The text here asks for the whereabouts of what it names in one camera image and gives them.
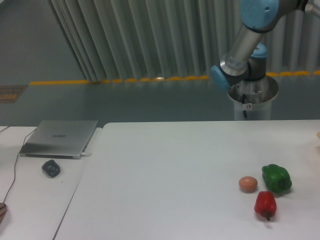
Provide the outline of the person's hand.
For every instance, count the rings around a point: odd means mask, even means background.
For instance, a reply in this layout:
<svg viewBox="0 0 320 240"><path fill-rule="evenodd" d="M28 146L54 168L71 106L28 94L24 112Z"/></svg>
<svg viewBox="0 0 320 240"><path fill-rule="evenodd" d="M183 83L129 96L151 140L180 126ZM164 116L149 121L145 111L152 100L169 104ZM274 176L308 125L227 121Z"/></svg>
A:
<svg viewBox="0 0 320 240"><path fill-rule="evenodd" d="M3 221L4 217L6 216L7 213L7 205L5 203L0 203L0 223Z"/></svg>

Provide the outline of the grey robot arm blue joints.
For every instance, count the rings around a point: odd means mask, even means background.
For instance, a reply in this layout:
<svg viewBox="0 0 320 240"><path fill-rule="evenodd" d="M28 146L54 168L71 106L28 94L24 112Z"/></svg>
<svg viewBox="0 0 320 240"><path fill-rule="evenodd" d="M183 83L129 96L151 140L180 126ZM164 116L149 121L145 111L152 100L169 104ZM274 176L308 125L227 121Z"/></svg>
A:
<svg viewBox="0 0 320 240"><path fill-rule="evenodd" d="M285 15L300 10L320 16L318 0L242 0L240 17L242 27L235 41L219 62L211 68L211 76L221 89L229 89L243 80L257 81L266 72L259 73L259 67L250 63L254 50L264 34L272 31Z"/></svg>

